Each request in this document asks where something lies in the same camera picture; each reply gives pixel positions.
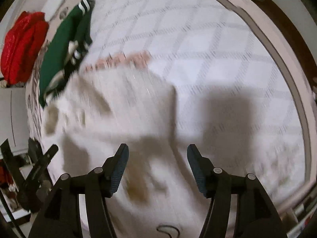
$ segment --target black clamp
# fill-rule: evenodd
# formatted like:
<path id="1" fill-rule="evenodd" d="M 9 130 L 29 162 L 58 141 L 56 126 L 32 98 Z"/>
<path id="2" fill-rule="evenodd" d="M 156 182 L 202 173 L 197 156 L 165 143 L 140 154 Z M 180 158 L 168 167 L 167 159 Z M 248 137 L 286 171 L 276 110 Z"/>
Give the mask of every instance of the black clamp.
<path id="1" fill-rule="evenodd" d="M 41 156 L 38 158 L 27 178 L 24 179 L 11 152 L 8 140 L 5 140 L 0 145 L 0 151 L 2 153 L 4 163 L 18 188 L 16 197 L 17 201 L 23 209 L 26 211 L 31 211 L 32 213 L 38 212 L 43 205 L 43 202 L 36 195 L 41 186 L 39 179 L 46 170 L 52 158 L 57 153 L 58 147 L 56 145 L 52 145 L 44 155 L 42 154 L 41 146 L 36 146 L 36 150 L 36 154 Z"/>
<path id="2" fill-rule="evenodd" d="M 287 238 L 282 221 L 265 189 L 254 174 L 233 176 L 202 157 L 194 144 L 187 148 L 199 191 L 211 198 L 199 238 L 225 238 L 231 194 L 238 195 L 235 238 Z"/>
<path id="3" fill-rule="evenodd" d="M 104 198 L 111 198 L 118 190 L 128 158 L 128 146 L 121 144 L 102 167 L 84 176 L 61 175 L 36 217 L 29 238 L 82 238 L 79 194 L 85 194 L 91 238 L 116 238 Z"/>

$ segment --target green cloth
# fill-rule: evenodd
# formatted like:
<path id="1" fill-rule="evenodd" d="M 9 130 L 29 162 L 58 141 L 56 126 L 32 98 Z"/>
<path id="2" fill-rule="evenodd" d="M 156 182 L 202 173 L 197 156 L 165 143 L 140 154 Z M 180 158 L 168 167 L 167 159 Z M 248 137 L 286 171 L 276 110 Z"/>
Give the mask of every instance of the green cloth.
<path id="1" fill-rule="evenodd" d="M 90 20 L 94 5 L 95 0 L 81 0 L 60 24 L 45 53 L 40 69 L 39 96 L 43 108 L 48 94 L 55 96 L 64 89 L 92 43 Z"/>

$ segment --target cable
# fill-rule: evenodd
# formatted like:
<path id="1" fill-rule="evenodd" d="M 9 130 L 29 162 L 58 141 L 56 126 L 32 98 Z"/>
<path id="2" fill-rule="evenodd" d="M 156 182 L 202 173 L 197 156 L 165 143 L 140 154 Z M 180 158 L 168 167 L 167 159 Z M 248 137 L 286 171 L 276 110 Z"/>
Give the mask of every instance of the cable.
<path id="1" fill-rule="evenodd" d="M 13 226 L 16 228 L 16 230 L 18 231 L 18 233 L 20 234 L 20 236 L 21 236 L 22 238 L 26 238 L 25 235 L 24 235 L 24 233 L 21 231 L 19 225 L 16 223 L 16 221 L 15 221 L 13 215 L 12 215 L 12 212 L 10 211 L 9 206 L 7 205 L 7 202 L 5 201 L 5 198 L 4 198 L 3 193 L 2 193 L 1 190 L 0 190 L 0 200 L 1 200 L 1 203 L 2 203 L 2 205 L 3 205 L 4 209 L 5 209 L 5 211 L 6 211 L 7 214 L 9 215 L 9 218 L 11 219 L 11 222 L 12 222 Z"/>
<path id="2" fill-rule="evenodd" d="M 160 232 L 160 233 L 167 234 L 170 238 L 173 238 L 169 232 L 160 229 L 160 228 L 166 228 L 166 227 L 175 229 L 175 230 L 177 231 L 177 237 L 176 237 L 176 238 L 179 238 L 179 237 L 180 237 L 180 231 L 179 231 L 179 229 L 178 229 L 177 227 L 175 227 L 175 226 L 159 225 L 159 226 L 156 228 L 156 230 L 157 230 L 158 232 Z"/>

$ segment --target red bag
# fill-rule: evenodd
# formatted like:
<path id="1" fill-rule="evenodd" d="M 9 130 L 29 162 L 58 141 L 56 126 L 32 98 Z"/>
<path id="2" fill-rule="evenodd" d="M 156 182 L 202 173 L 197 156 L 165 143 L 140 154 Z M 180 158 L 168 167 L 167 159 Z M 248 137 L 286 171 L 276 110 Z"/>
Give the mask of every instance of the red bag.
<path id="1" fill-rule="evenodd" d="M 8 84 L 27 82 L 49 24 L 42 12 L 22 12 L 4 39 L 0 67 Z"/>

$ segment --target clothing pile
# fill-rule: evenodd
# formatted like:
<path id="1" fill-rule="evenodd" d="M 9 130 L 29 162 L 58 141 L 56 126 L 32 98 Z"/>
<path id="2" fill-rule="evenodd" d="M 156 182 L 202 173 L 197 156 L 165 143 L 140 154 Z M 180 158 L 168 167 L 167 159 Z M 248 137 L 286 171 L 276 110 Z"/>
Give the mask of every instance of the clothing pile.
<path id="1" fill-rule="evenodd" d="M 40 69 L 39 102 L 45 106 L 49 94 L 62 91 L 86 55 L 90 38 L 90 19 L 95 0 L 81 0 L 60 24 L 45 53 Z"/>
<path id="2" fill-rule="evenodd" d="M 27 82 L 49 24 L 42 12 L 22 12 L 7 33 L 1 55 L 1 72 L 9 85 Z"/>

